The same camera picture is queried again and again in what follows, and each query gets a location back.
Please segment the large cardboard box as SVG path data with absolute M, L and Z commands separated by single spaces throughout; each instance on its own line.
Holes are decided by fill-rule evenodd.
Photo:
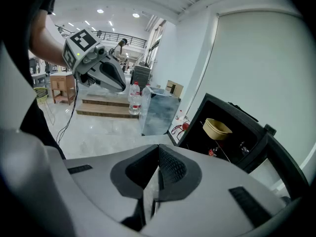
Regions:
M 175 97 L 180 98 L 183 88 L 183 85 L 168 80 L 165 90 L 169 91 Z

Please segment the red cartoon bag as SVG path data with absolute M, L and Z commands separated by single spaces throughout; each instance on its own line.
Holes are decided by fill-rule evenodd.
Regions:
M 188 129 L 189 125 L 190 125 L 189 121 L 185 121 L 183 123 L 180 123 L 180 124 L 174 126 L 170 133 L 172 135 L 174 135 L 178 131 L 178 135 L 179 135 L 179 134 L 185 132 Z

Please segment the yellow container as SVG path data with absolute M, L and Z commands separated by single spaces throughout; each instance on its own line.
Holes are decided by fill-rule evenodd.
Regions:
M 213 140 L 226 140 L 233 133 L 224 123 L 212 118 L 205 120 L 203 130 Z

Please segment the gray metal cabinet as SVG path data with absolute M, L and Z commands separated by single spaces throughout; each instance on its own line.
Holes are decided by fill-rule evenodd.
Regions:
M 138 82 L 140 91 L 148 84 L 151 69 L 143 66 L 136 65 L 132 72 L 130 84 Z

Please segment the large clear water bottle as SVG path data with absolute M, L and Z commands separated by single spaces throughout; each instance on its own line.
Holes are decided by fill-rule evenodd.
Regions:
M 130 87 L 129 96 L 134 96 L 137 92 L 140 92 L 140 87 L 138 81 L 135 81 L 134 84 Z
M 142 104 L 142 97 L 140 95 L 140 92 L 139 91 L 135 92 L 129 104 L 129 113 L 134 116 L 139 115 L 141 104 Z

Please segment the person's left forearm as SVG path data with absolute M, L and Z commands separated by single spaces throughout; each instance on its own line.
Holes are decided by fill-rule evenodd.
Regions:
M 48 12 L 39 10 L 30 27 L 29 50 L 38 58 L 55 65 L 67 67 L 63 58 L 63 46 L 46 28 Z

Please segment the brown wooden side table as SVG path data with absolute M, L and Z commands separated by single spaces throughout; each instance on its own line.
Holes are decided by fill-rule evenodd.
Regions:
M 54 104 L 65 102 L 70 105 L 76 95 L 76 83 L 72 72 L 57 72 L 50 75 L 50 86 Z

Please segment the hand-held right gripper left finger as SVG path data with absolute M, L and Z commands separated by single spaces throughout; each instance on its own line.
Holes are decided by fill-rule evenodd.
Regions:
M 141 146 L 116 154 L 63 160 L 54 147 L 17 130 L 0 129 L 0 220 L 13 237 L 147 237 L 143 189 L 121 169 L 120 193 L 111 171 L 124 159 L 157 151 Z

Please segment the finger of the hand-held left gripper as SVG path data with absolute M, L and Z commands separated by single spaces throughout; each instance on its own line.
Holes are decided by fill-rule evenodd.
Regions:
M 120 64 L 115 59 L 105 57 L 98 65 L 95 79 L 98 86 L 116 93 L 126 89 L 125 76 Z

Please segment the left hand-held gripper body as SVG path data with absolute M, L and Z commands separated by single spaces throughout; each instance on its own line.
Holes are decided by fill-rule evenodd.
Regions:
M 95 78 L 88 72 L 106 55 L 101 39 L 85 28 L 66 38 L 62 56 L 75 79 L 89 87 L 95 83 Z

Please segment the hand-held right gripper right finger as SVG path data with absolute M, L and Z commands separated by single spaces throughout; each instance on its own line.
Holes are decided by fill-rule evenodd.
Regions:
M 228 161 L 175 146 L 167 148 L 192 160 L 201 168 L 201 181 L 183 200 L 162 202 L 143 228 L 150 237 L 235 237 L 253 230 L 253 225 L 229 192 L 245 188 L 274 216 L 285 202 L 263 184 Z

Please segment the black cabinet fridge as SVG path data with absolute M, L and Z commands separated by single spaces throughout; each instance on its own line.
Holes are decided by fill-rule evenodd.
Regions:
M 224 123 L 233 133 L 224 141 L 211 139 L 203 130 L 207 118 Z M 302 197 L 309 188 L 302 170 L 274 138 L 276 130 L 270 125 L 261 126 L 256 118 L 239 106 L 205 94 L 188 129 L 177 146 L 203 155 L 219 147 L 217 157 L 226 160 L 246 173 L 251 173 L 268 160 L 283 181 L 292 200 Z M 249 149 L 243 156 L 241 142 Z

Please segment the black balcony railing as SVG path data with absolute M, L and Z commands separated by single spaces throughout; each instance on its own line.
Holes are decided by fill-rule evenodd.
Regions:
M 127 40 L 127 46 L 129 47 L 136 47 L 136 48 L 145 48 L 147 46 L 147 41 L 145 39 L 118 34 L 118 33 L 111 33 L 105 31 L 92 31 L 96 34 L 102 41 L 107 41 L 110 43 L 118 43 L 122 39 Z

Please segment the wooden step platform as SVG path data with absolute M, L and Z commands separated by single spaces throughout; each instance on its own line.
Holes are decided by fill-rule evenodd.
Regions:
M 76 108 L 78 115 L 138 119 L 138 115 L 129 113 L 129 102 L 126 97 L 100 96 L 88 94 L 83 97 L 82 104 Z

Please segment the clear plastic storage bin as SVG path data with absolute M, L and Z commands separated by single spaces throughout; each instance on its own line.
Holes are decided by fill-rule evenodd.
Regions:
M 143 136 L 164 135 L 176 115 L 181 99 L 161 88 L 143 88 L 139 114 Z

